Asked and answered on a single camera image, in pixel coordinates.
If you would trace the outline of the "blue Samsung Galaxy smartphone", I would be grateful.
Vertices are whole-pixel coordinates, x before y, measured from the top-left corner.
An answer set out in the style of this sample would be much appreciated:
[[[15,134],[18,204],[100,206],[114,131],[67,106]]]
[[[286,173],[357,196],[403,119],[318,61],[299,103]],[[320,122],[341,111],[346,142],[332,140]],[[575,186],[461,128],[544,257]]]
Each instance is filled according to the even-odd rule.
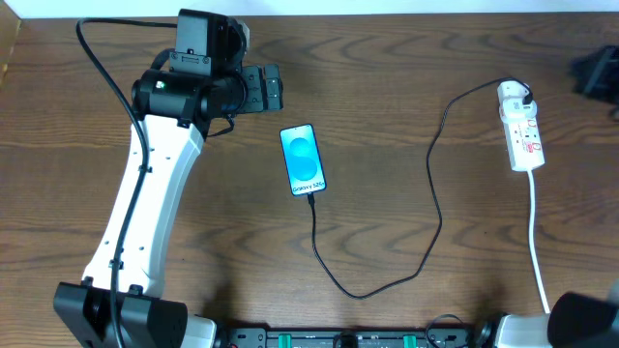
[[[327,188],[327,181],[311,124],[280,131],[290,190],[293,196],[312,194]]]

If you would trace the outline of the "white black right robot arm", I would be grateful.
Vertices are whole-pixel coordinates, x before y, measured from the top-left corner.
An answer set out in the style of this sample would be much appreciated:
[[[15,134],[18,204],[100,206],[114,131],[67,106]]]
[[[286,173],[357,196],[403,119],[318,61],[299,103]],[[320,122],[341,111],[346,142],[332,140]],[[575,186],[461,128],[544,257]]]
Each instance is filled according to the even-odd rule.
[[[535,316],[503,314],[486,322],[475,334],[475,347],[616,347],[618,345],[618,286],[600,300],[566,293],[550,305],[535,246],[536,187],[533,171],[545,164],[537,122],[538,107],[529,86],[514,77],[498,88],[499,116],[515,172],[527,174],[530,214],[527,229],[533,274],[543,312]]]

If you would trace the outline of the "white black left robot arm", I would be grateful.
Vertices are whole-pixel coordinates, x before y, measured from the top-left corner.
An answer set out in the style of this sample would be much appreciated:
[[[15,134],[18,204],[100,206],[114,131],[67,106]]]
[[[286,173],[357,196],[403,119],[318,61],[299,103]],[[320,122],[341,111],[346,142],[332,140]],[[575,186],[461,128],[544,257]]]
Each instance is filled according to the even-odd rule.
[[[128,162],[103,238],[78,284],[62,282],[57,315],[84,347],[223,347],[211,319],[163,298],[180,198],[211,123],[283,107],[276,65],[247,66],[241,20],[182,10],[176,43],[121,98],[132,123]]]

